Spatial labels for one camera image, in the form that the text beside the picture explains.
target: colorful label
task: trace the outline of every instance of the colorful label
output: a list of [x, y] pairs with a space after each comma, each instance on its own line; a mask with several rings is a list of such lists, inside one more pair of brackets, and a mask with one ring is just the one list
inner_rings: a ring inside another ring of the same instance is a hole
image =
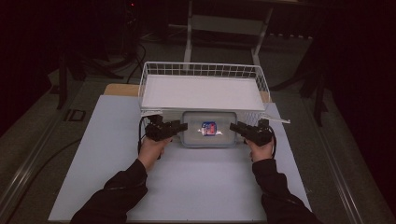
[[214, 136], [218, 131], [216, 126], [216, 122], [214, 121], [206, 121], [202, 123], [202, 135], [203, 136]]

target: gray floor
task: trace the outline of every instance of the gray floor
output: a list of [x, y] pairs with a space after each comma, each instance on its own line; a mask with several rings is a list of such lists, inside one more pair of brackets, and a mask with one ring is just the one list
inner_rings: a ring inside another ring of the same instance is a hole
[[[141, 43], [147, 50], [146, 61], [183, 61], [185, 46], [180, 39], [171, 39], [168, 43], [147, 40]], [[284, 40], [270, 36], [265, 39], [260, 59], [269, 86], [293, 75], [309, 44], [309, 40], [300, 38]], [[214, 48], [198, 44], [193, 47], [191, 60], [195, 63], [252, 64], [249, 48]], [[133, 67], [118, 74], [126, 77]], [[43, 95], [0, 139], [1, 193], [6, 192], [32, 148], [41, 146], [37, 143], [45, 144], [37, 158], [35, 172], [51, 155], [81, 138], [106, 85], [120, 81], [90, 74], [84, 82], [69, 82], [70, 95], [65, 109], [85, 110], [86, 118], [83, 121], [64, 121], [65, 112], [56, 110], [57, 95]], [[301, 84], [272, 92], [272, 97], [281, 117], [291, 120], [291, 124], [284, 126], [314, 213], [324, 223], [396, 223], [331, 93], [327, 91], [325, 94], [324, 104], [328, 112], [322, 113], [323, 127], [319, 128], [312, 116], [314, 99], [300, 97], [298, 90]], [[55, 124], [53, 130], [46, 131], [51, 123]], [[41, 138], [43, 133], [50, 135]], [[48, 223], [50, 209], [77, 148], [78, 143], [66, 148], [45, 166], [24, 195], [10, 223]], [[353, 205], [358, 212], [350, 214], [350, 209], [346, 208]]]

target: person's arm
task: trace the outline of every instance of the person's arm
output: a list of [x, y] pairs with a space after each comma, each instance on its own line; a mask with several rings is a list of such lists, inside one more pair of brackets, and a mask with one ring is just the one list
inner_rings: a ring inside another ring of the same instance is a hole
[[276, 161], [272, 158], [273, 142], [262, 147], [249, 140], [247, 144], [251, 149], [253, 174], [262, 189], [262, 207], [268, 223], [321, 223], [298, 197], [289, 192], [287, 178], [277, 171]]
[[170, 138], [160, 142], [145, 138], [137, 160], [127, 170], [116, 173], [103, 189], [94, 193], [74, 214], [71, 224], [125, 223], [126, 213], [148, 192], [147, 172], [170, 141]]

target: black sleeve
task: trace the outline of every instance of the black sleeve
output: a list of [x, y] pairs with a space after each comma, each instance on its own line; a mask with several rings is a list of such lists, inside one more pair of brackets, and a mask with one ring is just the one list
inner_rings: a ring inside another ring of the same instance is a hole
[[299, 198], [289, 192], [287, 178], [277, 172], [275, 160], [256, 161], [252, 169], [262, 188], [262, 207], [269, 224], [321, 223]]
[[94, 193], [70, 223], [125, 223], [126, 213], [148, 192], [146, 179], [145, 167], [140, 160], [135, 160], [126, 171], [116, 173], [103, 189]]

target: white tabletop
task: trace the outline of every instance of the white tabletop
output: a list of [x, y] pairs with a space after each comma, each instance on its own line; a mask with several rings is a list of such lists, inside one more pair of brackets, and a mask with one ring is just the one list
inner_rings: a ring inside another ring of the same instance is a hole
[[[268, 112], [279, 116], [275, 104], [269, 105]], [[137, 157], [139, 120], [136, 97], [100, 97], [49, 215], [50, 221], [69, 221], [109, 178], [132, 164]], [[309, 208], [283, 125], [270, 125], [276, 132], [278, 171], [288, 177], [290, 192]], [[170, 143], [148, 173], [148, 194], [128, 213], [128, 220], [265, 220], [262, 193], [251, 172], [248, 153], [248, 146], [243, 143], [223, 149], [192, 149], [184, 148], [178, 141]]]

